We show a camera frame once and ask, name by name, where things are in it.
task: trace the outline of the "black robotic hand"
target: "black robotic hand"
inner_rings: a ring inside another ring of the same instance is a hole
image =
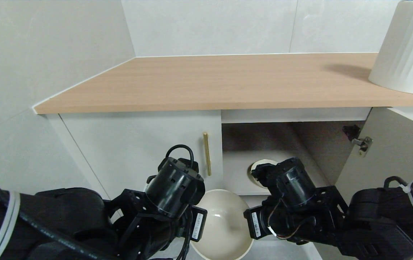
[[[360,260],[413,257],[413,206],[402,188],[389,188],[392,180],[407,186],[400,178],[358,191],[347,206],[335,186],[316,188],[298,158],[259,165],[252,175],[271,193],[244,212],[252,238],[333,245]]]

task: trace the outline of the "beige bowl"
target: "beige bowl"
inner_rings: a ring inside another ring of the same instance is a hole
[[[190,242],[193,249],[206,260],[244,257],[254,242],[243,217],[246,202],[230,191],[211,190],[197,206],[208,210],[208,215],[201,240]]]

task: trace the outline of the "ribbed white vase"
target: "ribbed white vase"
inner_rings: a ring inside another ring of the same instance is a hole
[[[413,93],[413,0],[398,3],[368,79],[382,87]]]

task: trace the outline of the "wood grain surface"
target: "wood grain surface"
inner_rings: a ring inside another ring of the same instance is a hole
[[[368,81],[376,53],[136,58],[35,107],[38,114],[413,106]]]

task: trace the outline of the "wall tile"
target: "wall tile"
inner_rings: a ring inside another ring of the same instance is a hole
[[[31,110],[0,125],[0,187],[26,194],[91,188],[48,120]]]
[[[290,52],[377,52],[399,0],[299,0]]]
[[[124,0],[136,56],[287,53],[296,0]]]
[[[120,1],[0,1],[0,123],[132,57]]]

